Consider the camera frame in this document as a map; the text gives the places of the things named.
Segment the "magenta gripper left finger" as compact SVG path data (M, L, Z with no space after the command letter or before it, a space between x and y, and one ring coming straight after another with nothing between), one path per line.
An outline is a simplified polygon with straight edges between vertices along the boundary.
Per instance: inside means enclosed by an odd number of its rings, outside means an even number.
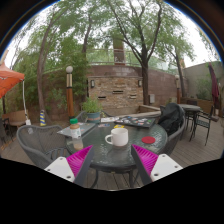
M71 156L59 157L52 162L45 171L48 171L65 180L82 186L94 155L93 146L87 146Z

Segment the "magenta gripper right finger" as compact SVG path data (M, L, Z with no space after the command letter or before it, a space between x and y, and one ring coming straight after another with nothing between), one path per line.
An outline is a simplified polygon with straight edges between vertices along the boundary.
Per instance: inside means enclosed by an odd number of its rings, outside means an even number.
M182 167L167 154L157 155L138 145L131 146L131 154L144 185L182 169Z

